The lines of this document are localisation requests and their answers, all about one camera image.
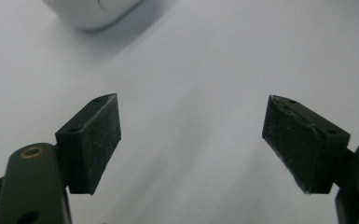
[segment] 3d-printed part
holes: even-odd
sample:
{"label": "3d-printed part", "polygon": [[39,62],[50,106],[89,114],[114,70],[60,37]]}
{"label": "3d-printed part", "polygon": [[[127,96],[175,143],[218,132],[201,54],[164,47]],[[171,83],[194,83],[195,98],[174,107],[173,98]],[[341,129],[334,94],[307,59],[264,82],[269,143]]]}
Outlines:
{"label": "3d-printed part", "polygon": [[305,193],[328,193],[350,135],[300,103],[271,95],[263,138]]}
{"label": "3d-printed part", "polygon": [[0,192],[0,224],[71,223],[62,186],[54,146],[39,143],[17,150]]}
{"label": "3d-printed part", "polygon": [[121,139],[115,94],[89,102],[56,132],[71,193],[93,194]]}

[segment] white table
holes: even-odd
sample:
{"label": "white table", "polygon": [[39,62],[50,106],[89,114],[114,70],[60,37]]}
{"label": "white table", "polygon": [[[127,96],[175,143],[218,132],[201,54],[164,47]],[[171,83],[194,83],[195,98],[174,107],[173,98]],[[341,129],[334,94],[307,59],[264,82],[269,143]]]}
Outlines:
{"label": "white table", "polygon": [[359,1],[144,0],[99,33],[0,1],[0,176],[12,152],[117,92],[122,140],[75,224],[337,223],[261,138],[268,96],[359,146]]}

